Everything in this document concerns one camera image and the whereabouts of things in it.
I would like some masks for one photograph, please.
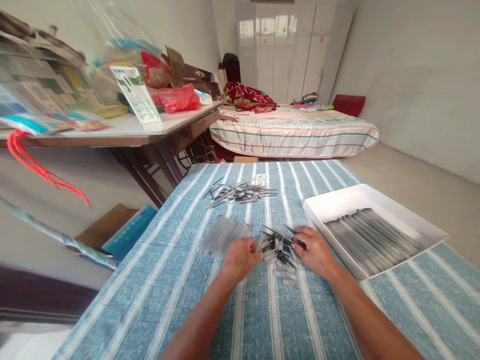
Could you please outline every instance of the floor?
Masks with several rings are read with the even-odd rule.
[[[0,360],[50,360],[73,326],[32,324],[28,333],[0,332]]]
[[[370,186],[450,235],[447,243],[480,270],[480,185],[383,143],[342,161]]]

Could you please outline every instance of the person's left hand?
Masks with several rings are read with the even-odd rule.
[[[227,249],[218,275],[236,286],[250,274],[263,257],[262,252],[257,252],[257,243],[253,237],[240,238],[232,242]]]

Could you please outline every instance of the hand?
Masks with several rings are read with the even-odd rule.
[[[295,252],[312,271],[330,281],[342,267],[335,261],[323,236],[308,226],[299,226],[295,232],[293,240],[300,240],[306,245],[305,251],[300,245],[293,244]]]
[[[235,240],[227,249],[219,276],[236,286],[245,279],[264,254],[257,252],[257,243],[253,237]]]

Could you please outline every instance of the wardrobe door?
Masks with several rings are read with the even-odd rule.
[[[292,56],[292,30],[295,21],[295,5],[276,5],[273,90],[271,98],[278,104],[286,104],[288,100],[290,58]]]
[[[325,54],[335,16],[335,4],[335,0],[321,0],[317,3],[303,83],[303,95],[319,90]]]
[[[318,102],[321,104],[328,104],[330,101],[345,42],[347,41],[356,9],[356,3],[352,0],[336,1],[335,3],[335,14],[331,25],[328,49],[323,61],[323,77],[318,91]]]
[[[273,4],[256,4],[255,38],[257,84],[254,88],[272,94],[274,80],[275,13]]]
[[[254,3],[235,3],[241,82],[252,88],[257,88],[256,17],[256,5]]]
[[[293,101],[294,98],[301,98],[303,95],[315,8],[316,3],[313,1],[294,5],[287,103]]]

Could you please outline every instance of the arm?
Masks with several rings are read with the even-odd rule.
[[[234,241],[207,291],[166,346],[162,359],[207,359],[220,316],[235,286],[264,257],[253,237]]]
[[[306,244],[306,251],[294,244],[295,252],[315,273],[325,278],[345,308],[356,340],[366,359],[423,359],[417,349],[383,312],[365,295],[353,276],[334,259],[321,234],[300,226],[293,239]]]

